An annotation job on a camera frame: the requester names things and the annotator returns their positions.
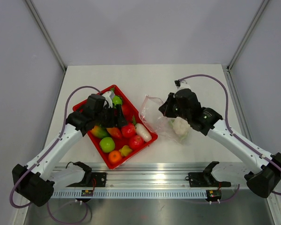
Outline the clear zip top bag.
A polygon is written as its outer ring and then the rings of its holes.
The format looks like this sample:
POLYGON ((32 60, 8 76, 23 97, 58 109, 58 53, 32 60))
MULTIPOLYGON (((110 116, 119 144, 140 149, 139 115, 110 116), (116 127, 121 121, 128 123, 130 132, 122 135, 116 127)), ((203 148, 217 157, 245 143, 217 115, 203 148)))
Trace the clear zip top bag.
POLYGON ((139 110, 139 118, 143 124, 153 133, 158 134, 167 139, 171 139, 179 144, 185 144, 188 135, 184 137, 177 136, 171 126, 170 120, 175 118, 167 118, 162 115, 158 108, 164 102, 158 97, 146 95, 139 110))

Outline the red apple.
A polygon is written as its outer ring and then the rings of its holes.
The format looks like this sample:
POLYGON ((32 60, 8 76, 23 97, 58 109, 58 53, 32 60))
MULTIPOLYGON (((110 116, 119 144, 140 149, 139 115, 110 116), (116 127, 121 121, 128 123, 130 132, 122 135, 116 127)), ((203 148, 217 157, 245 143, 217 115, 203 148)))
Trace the red apple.
POLYGON ((140 148, 143 144, 144 144, 144 140, 139 135, 135 135, 135 136, 131 137, 128 142, 128 146, 132 150, 140 148))

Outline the yellow starfruit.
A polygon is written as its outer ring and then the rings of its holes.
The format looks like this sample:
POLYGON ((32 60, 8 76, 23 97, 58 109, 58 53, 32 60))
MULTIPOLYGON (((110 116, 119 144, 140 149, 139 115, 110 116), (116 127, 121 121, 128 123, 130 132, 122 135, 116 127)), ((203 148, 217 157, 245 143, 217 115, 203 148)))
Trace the yellow starfruit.
POLYGON ((133 150, 128 145, 124 145, 121 149, 119 149, 119 152, 122 157, 127 157, 133 152, 133 150))

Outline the white cauliflower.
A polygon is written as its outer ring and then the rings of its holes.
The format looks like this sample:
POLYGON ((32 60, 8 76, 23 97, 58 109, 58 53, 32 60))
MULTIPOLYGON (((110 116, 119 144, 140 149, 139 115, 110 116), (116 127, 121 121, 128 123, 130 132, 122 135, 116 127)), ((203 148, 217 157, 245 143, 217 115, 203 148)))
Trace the white cauliflower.
POLYGON ((173 120, 170 120, 172 129, 174 133, 179 137, 184 137, 188 135, 190 126, 187 121, 184 119, 177 117, 173 120))

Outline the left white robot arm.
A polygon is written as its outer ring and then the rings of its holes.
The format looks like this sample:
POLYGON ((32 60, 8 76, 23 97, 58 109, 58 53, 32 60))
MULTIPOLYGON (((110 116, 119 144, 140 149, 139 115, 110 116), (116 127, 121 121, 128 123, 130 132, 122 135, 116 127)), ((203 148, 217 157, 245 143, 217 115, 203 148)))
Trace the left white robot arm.
POLYGON ((105 128, 123 127, 128 124, 120 104, 114 104, 113 91, 102 95, 91 94, 85 105, 70 113, 54 141, 47 145, 26 165, 17 164, 12 170, 13 192, 25 197, 32 204, 45 205, 53 193, 74 183, 88 186, 92 169, 82 162, 75 162, 63 171, 54 173, 56 164, 96 125, 105 128))

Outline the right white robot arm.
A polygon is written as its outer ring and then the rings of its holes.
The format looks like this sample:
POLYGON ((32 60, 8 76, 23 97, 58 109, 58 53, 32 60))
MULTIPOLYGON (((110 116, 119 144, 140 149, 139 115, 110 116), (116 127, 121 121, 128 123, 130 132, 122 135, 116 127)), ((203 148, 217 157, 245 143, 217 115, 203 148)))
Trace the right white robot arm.
POLYGON ((202 107, 190 89, 169 93, 158 109, 167 118, 180 117, 190 127, 217 141, 250 170, 244 175, 247 187, 257 196, 267 198, 281 180, 281 153, 271 154, 233 132, 226 120, 211 108, 202 107))

